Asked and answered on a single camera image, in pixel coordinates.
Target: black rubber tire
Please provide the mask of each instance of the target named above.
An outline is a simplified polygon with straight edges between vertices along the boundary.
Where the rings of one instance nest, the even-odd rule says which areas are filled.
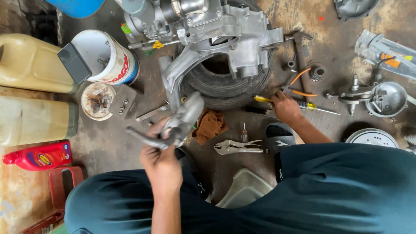
[[[228,0],[228,4],[234,7],[244,5],[252,11],[262,11],[249,0]],[[269,24],[267,29],[271,30],[272,26]],[[184,46],[178,44],[175,56],[179,56],[183,49]],[[243,107],[253,101],[253,95],[261,92],[267,85],[274,54],[273,50],[268,50],[267,72],[262,72],[261,66],[259,66],[259,75],[253,78],[252,86],[249,86],[248,77],[241,78],[239,72],[237,73],[237,79],[233,80],[232,74],[216,74],[206,69],[202,64],[198,64],[184,76],[181,83],[181,93],[183,96],[189,96],[193,92],[199,91],[205,101],[205,107],[213,110],[230,110]]]

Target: bottle cap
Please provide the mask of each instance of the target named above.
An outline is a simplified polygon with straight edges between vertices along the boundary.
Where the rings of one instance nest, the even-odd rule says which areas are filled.
[[[16,164],[18,160],[19,160],[19,155],[15,152],[5,154],[3,156],[3,162],[5,164]]]
[[[123,30],[123,32],[126,33],[126,34],[131,33],[131,29],[127,26],[126,23],[121,24],[121,30]]]

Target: red oil bottle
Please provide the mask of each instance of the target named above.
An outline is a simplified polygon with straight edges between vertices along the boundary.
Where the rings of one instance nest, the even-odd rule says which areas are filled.
[[[28,171],[49,170],[72,160],[69,141],[42,145],[5,154],[5,164],[16,164]]]

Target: dark green pants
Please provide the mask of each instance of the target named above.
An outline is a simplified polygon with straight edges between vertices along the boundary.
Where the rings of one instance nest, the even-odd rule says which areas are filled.
[[[183,171],[183,233],[416,233],[416,157],[364,144],[294,145],[280,153],[284,181],[248,206],[199,198]],[[153,195],[143,170],[88,178],[70,193],[70,233],[150,233]]]

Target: pliers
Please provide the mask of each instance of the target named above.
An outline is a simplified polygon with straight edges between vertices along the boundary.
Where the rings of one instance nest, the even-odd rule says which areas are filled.
[[[246,148],[248,145],[255,145],[260,146],[258,144],[254,144],[256,142],[260,142],[261,140],[247,142],[247,143],[240,143],[235,142],[233,140],[225,140],[224,142],[220,142],[216,145],[214,145],[214,149],[217,153],[221,155],[226,154],[235,154],[239,152],[251,152],[251,153],[268,153],[269,150],[267,149],[253,149],[253,148]]]
[[[282,92],[293,92],[295,94],[299,94],[305,97],[316,97],[318,96],[318,94],[310,94],[310,93],[304,93],[304,92],[299,92],[296,90],[293,90],[290,88],[290,86],[305,72],[308,72],[309,70],[311,70],[311,68],[305,69],[304,71],[302,71],[301,73],[299,73],[295,78],[293,78],[293,80],[285,86],[280,87],[280,89],[282,90]]]

